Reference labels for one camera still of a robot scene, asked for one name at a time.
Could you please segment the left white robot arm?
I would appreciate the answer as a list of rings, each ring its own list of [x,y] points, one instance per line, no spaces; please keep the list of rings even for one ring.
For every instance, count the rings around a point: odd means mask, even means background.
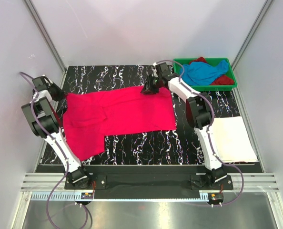
[[[64,166],[66,182],[74,187],[88,188],[92,177],[67,144],[61,121],[51,105],[52,101],[63,100],[66,93],[45,75],[36,78],[24,72],[19,75],[32,87],[32,100],[21,107],[32,132],[55,151]]]

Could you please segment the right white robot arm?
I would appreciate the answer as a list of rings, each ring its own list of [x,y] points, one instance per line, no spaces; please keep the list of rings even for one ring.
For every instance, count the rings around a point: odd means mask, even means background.
[[[213,136],[212,125],[214,123],[214,111],[207,93],[200,93],[192,89],[182,79],[181,74],[170,73],[166,61],[154,63],[152,73],[146,78],[142,94],[157,94],[160,88],[166,88],[178,95],[186,104],[186,120],[197,134],[204,155],[205,175],[198,180],[192,180],[197,188],[205,186],[216,189],[227,177],[220,159]]]

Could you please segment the pink t shirt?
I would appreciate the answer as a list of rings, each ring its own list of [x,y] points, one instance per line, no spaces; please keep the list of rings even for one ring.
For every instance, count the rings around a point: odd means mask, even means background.
[[[171,92],[142,94],[142,86],[88,94],[69,93],[62,116],[67,143],[81,161],[105,150],[105,137],[175,130]]]

